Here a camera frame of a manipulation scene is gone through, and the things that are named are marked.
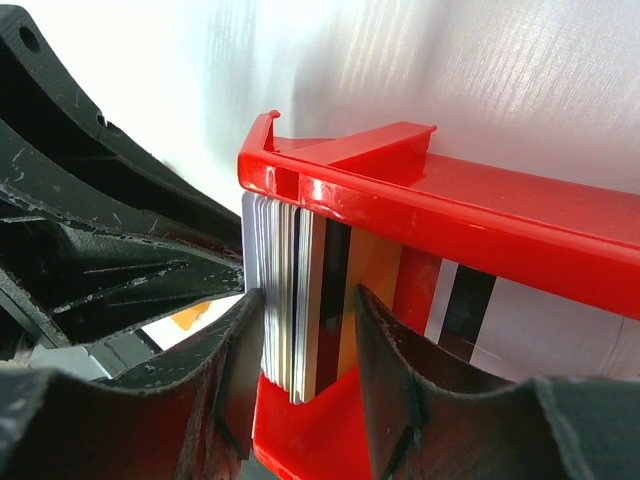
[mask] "black plastic part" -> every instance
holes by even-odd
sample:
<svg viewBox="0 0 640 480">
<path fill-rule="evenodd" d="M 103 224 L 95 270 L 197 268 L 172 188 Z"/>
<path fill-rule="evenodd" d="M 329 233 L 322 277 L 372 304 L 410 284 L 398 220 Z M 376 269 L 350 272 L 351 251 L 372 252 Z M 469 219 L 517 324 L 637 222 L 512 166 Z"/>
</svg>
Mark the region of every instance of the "black plastic part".
<svg viewBox="0 0 640 480">
<path fill-rule="evenodd" d="M 141 328 L 86 346 L 85 350 L 111 378 L 163 351 Z"/>
<path fill-rule="evenodd" d="M 10 360 L 15 356 L 23 330 L 18 323 L 0 308 L 0 361 Z"/>
<path fill-rule="evenodd" d="M 263 334 L 252 290 L 112 381 L 0 370 L 0 478 L 235 478 L 251 442 Z"/>
<path fill-rule="evenodd" d="M 359 287 L 356 339 L 371 470 L 398 479 L 631 479 L 640 383 L 482 372 Z"/>
<path fill-rule="evenodd" d="M 438 345 L 469 362 L 478 341 L 496 277 L 458 265 Z"/>
<path fill-rule="evenodd" d="M 20 7 L 0 91 L 0 321 L 63 347 L 243 291 L 239 217 L 105 120 Z"/>
</svg>

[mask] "red plastic holder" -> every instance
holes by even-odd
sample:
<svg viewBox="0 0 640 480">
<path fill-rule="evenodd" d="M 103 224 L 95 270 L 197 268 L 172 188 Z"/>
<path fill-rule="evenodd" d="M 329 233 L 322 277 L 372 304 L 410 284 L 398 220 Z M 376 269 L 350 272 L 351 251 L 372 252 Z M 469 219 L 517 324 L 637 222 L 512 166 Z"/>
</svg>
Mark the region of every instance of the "red plastic holder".
<svg viewBox="0 0 640 480">
<path fill-rule="evenodd" d="M 393 309 L 415 330 L 441 258 L 640 320 L 640 195 L 429 154 L 432 126 L 290 140 L 278 116 L 254 123 L 240 184 L 412 247 Z M 357 371 L 299 406 L 262 378 L 254 446 L 282 478 L 370 478 Z"/>
</svg>

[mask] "scratch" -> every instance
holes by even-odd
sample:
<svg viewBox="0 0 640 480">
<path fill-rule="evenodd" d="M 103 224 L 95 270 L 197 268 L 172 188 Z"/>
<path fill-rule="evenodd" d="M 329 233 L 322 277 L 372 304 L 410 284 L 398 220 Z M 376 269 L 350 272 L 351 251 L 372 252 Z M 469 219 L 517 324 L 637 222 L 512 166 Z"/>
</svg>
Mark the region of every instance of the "scratch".
<svg viewBox="0 0 640 480">
<path fill-rule="evenodd" d="M 607 355 L 607 358 L 602 362 L 602 365 L 600 366 L 600 374 L 601 375 L 606 375 L 608 374 L 608 370 L 611 368 L 610 362 L 613 360 L 613 354 L 616 351 L 616 348 L 618 347 L 618 343 L 620 343 L 620 337 L 622 336 L 622 329 L 624 328 L 624 321 L 625 321 L 625 317 L 620 317 L 622 319 L 622 321 L 620 322 L 620 328 L 618 329 L 618 336 L 616 337 L 616 341 L 613 344 L 613 347 L 611 347 L 611 351 L 609 352 L 609 355 Z"/>
<path fill-rule="evenodd" d="M 20 155 L 22 155 L 22 153 L 24 152 L 25 148 L 26 147 L 22 147 L 22 149 L 18 153 L 15 154 L 15 156 L 13 157 L 13 160 L 11 160 L 11 163 L 15 162 L 18 158 L 20 158 Z"/>
<path fill-rule="evenodd" d="M 153 232 L 156 229 L 156 225 L 158 225 L 158 219 L 156 218 L 155 221 L 153 222 L 153 225 L 151 225 L 151 230 L 149 230 L 148 233 Z"/>
<path fill-rule="evenodd" d="M 24 408 L 24 406 L 27 404 L 27 401 L 24 398 L 21 398 L 19 400 L 16 400 L 15 402 L 13 402 L 11 405 L 9 405 L 6 409 L 7 412 L 19 412 L 20 410 L 22 410 Z"/>
</svg>

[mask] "white background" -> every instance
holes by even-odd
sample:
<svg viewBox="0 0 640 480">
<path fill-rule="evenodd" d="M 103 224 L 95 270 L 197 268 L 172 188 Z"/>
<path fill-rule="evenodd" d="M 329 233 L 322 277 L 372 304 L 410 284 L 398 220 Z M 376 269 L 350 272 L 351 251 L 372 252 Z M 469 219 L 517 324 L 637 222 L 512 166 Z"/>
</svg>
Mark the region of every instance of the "white background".
<svg viewBox="0 0 640 480">
<path fill-rule="evenodd" d="M 109 120 L 237 212 L 236 153 L 271 109 L 283 136 L 436 124 L 433 152 L 640 193 L 637 1 L 19 3 Z M 556 300 L 518 295 L 531 339 L 602 334 L 554 330 L 583 310 L 539 322 Z"/>
</svg>

